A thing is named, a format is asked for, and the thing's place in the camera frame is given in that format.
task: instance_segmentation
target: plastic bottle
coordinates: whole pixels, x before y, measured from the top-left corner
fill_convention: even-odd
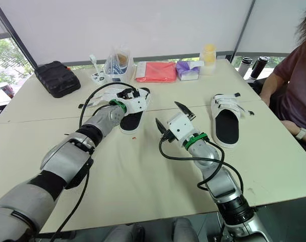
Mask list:
[[[214,44],[206,44],[200,53],[200,60],[204,66],[200,67],[200,75],[213,75],[216,68],[216,48]]]

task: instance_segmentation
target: tissue box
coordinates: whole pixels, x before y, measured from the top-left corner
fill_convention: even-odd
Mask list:
[[[200,67],[204,66],[204,62],[177,62],[176,70],[181,81],[195,80],[199,78]]]

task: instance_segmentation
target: wristwatch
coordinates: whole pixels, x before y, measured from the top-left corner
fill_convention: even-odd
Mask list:
[[[296,138],[297,140],[301,140],[301,139],[304,137],[305,134],[306,134],[306,129],[300,128],[300,131],[299,131],[299,133],[295,136],[295,138]]]

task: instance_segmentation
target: black thermos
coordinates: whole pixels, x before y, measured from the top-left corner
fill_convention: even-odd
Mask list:
[[[265,65],[268,63],[269,61],[269,57],[267,56],[260,56],[258,58],[258,60],[255,62],[252,70],[252,74],[250,75],[251,79],[257,79],[257,77],[259,76],[259,74],[262,72],[262,70],[264,69]]]

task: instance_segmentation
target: black pouch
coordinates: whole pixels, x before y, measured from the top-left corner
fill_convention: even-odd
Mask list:
[[[53,97],[63,97],[81,87],[76,75],[61,62],[45,64],[34,73]]]

